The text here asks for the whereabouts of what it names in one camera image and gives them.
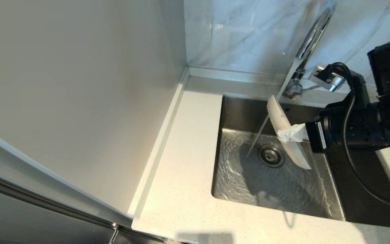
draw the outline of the cable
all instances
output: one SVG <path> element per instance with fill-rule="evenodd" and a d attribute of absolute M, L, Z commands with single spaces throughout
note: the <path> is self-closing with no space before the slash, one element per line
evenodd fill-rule
<path fill-rule="evenodd" d="M 338 66 L 338 67 L 341 67 L 345 73 L 346 73 L 346 79 L 350 79 L 349 80 L 349 84 L 350 84 L 350 89 L 351 89 L 351 97 L 350 97 L 350 104 L 348 105 L 348 108 L 347 108 L 347 111 L 345 113 L 345 118 L 344 118 L 344 125 L 342 127 L 342 146 L 344 147 L 344 151 L 345 151 L 345 154 L 347 156 L 347 160 L 348 160 L 348 164 L 350 165 L 351 169 L 352 169 L 352 172 L 353 172 L 353 175 L 356 177 L 356 179 L 358 180 L 358 182 L 364 187 L 364 189 L 366 191 L 368 191 L 368 193 L 370 193 L 373 197 L 377 198 L 378 200 L 390 205 L 390 198 L 386 197 L 386 196 L 383 196 L 381 194 L 379 194 L 378 192 L 376 192 L 372 187 L 370 187 L 367 183 L 365 183 L 359 176 L 358 174 L 358 171 L 353 163 L 353 160 L 351 159 L 351 156 L 350 156 L 350 151 L 348 150 L 348 146 L 347 146 L 347 123 L 348 123 L 348 119 L 350 117 L 350 114 L 351 114 L 351 110 L 353 109 L 353 106 L 354 106 L 354 103 L 356 101 L 356 96 L 354 94 L 354 87 L 352 87 L 352 80 L 351 80 L 351 74 L 350 74 L 350 70 L 348 69 L 348 67 L 343 64 L 343 63 L 340 63 L 340 62 L 336 62 L 334 64 L 332 64 L 334 66 Z"/>

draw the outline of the faucet spout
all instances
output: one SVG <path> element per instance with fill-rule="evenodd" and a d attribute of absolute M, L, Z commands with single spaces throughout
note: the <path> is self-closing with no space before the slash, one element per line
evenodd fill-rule
<path fill-rule="evenodd" d="M 297 99 L 302 96 L 302 85 L 300 84 L 300 79 L 303 74 L 305 74 L 305 66 L 328 26 L 329 21 L 335 12 L 335 8 L 336 0 L 328 0 L 327 3 L 320 9 L 314 24 L 297 51 L 296 57 L 301 60 L 301 63 L 294 71 L 291 79 L 288 81 L 287 88 L 283 93 L 284 96 L 290 99 Z"/>

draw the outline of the running water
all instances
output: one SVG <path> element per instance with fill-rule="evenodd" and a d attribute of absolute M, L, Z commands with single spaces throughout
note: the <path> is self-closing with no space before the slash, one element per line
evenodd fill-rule
<path fill-rule="evenodd" d="M 293 61 L 293 65 L 291 65 L 290 71 L 288 71 L 287 77 L 285 78 L 285 81 L 284 81 L 284 83 L 282 84 L 282 87 L 281 87 L 281 89 L 279 90 L 279 93 L 278 93 L 277 96 L 276 96 L 276 99 L 277 99 L 278 102 L 279 102 L 279 99 L 280 99 L 281 96 L 282 96 L 282 93 L 284 92 L 285 88 L 287 87 L 288 82 L 289 82 L 289 80 L 291 79 L 291 76 L 293 76 L 294 71 L 296 71 L 296 69 L 297 69 L 297 67 L 299 67 L 300 63 L 302 63 L 302 59 L 299 59 L 299 58 L 295 57 L 295 58 L 294 58 L 294 61 Z M 257 134 L 257 136 L 256 136 L 255 139 L 254 139 L 254 142 L 252 142 L 252 145 L 251 145 L 251 148 L 250 148 L 249 151 L 248 151 L 248 154 L 246 154 L 246 157 L 249 156 L 249 154 L 251 153 L 252 149 L 254 148 L 254 145 L 255 145 L 255 143 L 257 142 L 258 137 L 260 137 L 260 134 L 261 134 L 261 132 L 263 131 L 264 126 L 266 125 L 267 121 L 269 121 L 269 114 L 268 114 L 268 115 L 266 116 L 266 118 L 264 119 L 263 125 L 261 125 L 261 128 L 260 128 L 260 130 L 258 131 L 258 134 Z"/>

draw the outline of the label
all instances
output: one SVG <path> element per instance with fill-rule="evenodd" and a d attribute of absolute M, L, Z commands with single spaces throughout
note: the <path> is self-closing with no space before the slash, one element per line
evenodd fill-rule
<path fill-rule="evenodd" d="M 317 126 L 319 127 L 319 134 L 320 134 L 320 139 L 322 140 L 323 149 L 326 149 L 325 134 L 323 134 L 321 122 L 317 122 Z"/>

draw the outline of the speckled countertop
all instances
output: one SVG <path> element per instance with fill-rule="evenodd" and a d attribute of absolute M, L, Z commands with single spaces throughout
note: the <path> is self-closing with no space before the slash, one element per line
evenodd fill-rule
<path fill-rule="evenodd" d="M 279 87 L 191 77 L 155 179 L 132 228 L 191 243 L 390 243 L 390 228 L 257 207 L 212 196 L 224 93 L 269 97 Z M 308 91 L 299 103 L 339 101 L 343 94 Z M 380 152 L 390 174 L 390 148 Z"/>

